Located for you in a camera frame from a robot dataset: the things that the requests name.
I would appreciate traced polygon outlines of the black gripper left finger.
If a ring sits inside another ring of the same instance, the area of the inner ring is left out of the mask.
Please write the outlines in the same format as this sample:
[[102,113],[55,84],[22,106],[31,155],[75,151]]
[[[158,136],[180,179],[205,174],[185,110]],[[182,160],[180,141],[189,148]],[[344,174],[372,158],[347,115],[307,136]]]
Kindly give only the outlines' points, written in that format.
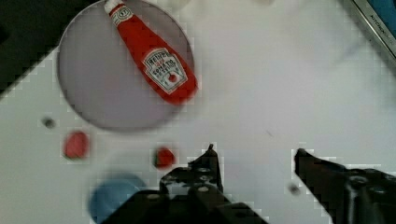
[[245,203],[223,193],[213,147],[164,175],[157,189],[138,191],[103,224],[268,224]]

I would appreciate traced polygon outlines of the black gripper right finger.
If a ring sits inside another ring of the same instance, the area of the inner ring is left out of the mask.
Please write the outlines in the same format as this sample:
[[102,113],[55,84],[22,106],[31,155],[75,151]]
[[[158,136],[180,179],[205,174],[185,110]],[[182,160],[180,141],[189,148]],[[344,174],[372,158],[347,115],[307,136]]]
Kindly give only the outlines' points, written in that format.
[[396,224],[396,179],[373,168],[348,169],[300,148],[294,173],[333,224]]

